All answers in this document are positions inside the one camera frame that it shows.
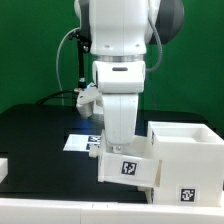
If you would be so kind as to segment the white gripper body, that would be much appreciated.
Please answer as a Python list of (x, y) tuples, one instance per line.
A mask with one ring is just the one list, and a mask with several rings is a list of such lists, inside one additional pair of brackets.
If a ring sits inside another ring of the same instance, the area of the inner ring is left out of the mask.
[(94, 101), (102, 101), (107, 143), (130, 145), (135, 133), (138, 94), (144, 90), (145, 62), (94, 61), (92, 71), (95, 86), (79, 92), (79, 113), (90, 117)]

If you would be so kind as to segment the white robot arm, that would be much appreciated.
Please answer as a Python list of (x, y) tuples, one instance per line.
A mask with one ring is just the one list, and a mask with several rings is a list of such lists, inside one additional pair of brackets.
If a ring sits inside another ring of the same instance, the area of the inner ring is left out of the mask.
[(138, 95), (144, 91), (149, 44), (169, 43), (184, 22), (182, 0), (74, 0), (81, 37), (95, 56), (92, 76), (102, 99), (105, 141), (112, 148), (133, 142)]

